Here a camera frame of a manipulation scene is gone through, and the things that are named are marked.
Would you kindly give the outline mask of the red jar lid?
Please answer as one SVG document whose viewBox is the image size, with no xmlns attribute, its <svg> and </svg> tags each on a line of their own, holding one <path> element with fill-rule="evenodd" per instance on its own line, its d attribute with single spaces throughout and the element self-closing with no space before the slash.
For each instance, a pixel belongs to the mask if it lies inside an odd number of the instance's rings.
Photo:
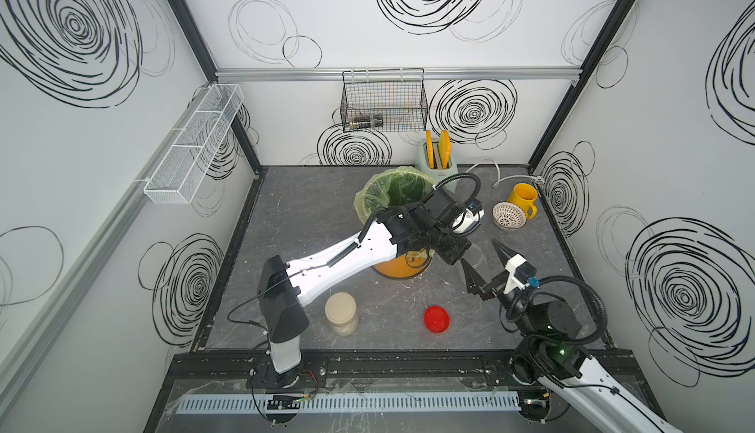
<svg viewBox="0 0 755 433">
<path fill-rule="evenodd" d="M 450 326 L 450 316 L 448 312 L 438 306 L 433 305 L 426 309 L 423 315 L 425 327 L 434 334 L 442 334 Z"/>
</svg>

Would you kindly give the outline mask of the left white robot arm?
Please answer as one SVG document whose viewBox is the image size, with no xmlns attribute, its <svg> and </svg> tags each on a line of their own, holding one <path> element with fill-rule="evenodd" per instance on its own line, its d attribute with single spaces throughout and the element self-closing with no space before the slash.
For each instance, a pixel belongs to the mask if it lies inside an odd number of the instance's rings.
<svg viewBox="0 0 755 433">
<path fill-rule="evenodd" d="M 448 265 L 459 261 L 484 216 L 481 189 L 477 175 L 457 173 L 418 202 L 377 208 L 360 232 L 318 253 L 288 262 L 275 255 L 265 261 L 258 290 L 245 301 L 259 303 L 263 321 L 242 323 L 265 330 L 276 383 L 296 382 L 302 371 L 301 335 L 310 325 L 305 307 L 328 289 L 409 252 L 434 252 Z"/>
</svg>

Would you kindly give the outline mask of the cream lid oatmeal jar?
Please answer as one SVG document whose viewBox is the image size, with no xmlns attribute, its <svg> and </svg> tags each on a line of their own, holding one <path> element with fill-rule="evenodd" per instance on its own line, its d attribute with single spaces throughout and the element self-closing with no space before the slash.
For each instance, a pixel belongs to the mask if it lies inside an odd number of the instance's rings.
<svg viewBox="0 0 755 433">
<path fill-rule="evenodd" d="M 359 324 L 357 303 L 349 293 L 335 293 L 324 307 L 326 319 L 336 334 L 342 337 L 352 335 Z"/>
</svg>

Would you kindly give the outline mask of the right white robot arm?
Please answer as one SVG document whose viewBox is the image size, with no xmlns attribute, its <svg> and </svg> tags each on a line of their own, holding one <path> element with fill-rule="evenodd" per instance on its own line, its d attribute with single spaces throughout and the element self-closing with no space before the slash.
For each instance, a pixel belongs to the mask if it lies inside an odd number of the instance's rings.
<svg viewBox="0 0 755 433">
<path fill-rule="evenodd" d="M 483 300 L 496 299 L 505 320 L 522 336 L 509 369 L 522 385 L 536 383 L 556 393 L 602 432 L 676 432 L 678 428 L 644 405 L 591 354 L 587 346 L 608 328 L 608 312 L 597 291 L 568 276 L 536 277 L 523 255 L 498 240 L 493 246 L 503 271 L 485 280 L 465 259 L 460 261 L 467 291 Z M 595 330 L 583 337 L 582 325 L 565 298 L 546 287 L 579 287 L 598 315 Z"/>
</svg>

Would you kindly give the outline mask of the yellow trash bin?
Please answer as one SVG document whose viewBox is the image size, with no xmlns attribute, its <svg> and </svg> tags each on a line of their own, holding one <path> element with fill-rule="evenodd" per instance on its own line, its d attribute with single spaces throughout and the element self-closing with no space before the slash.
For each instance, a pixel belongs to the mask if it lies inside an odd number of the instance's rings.
<svg viewBox="0 0 755 433">
<path fill-rule="evenodd" d="M 409 251 L 393 260 L 379 263 L 373 269 L 389 279 L 409 279 L 422 274 L 431 264 L 431 250 Z"/>
</svg>

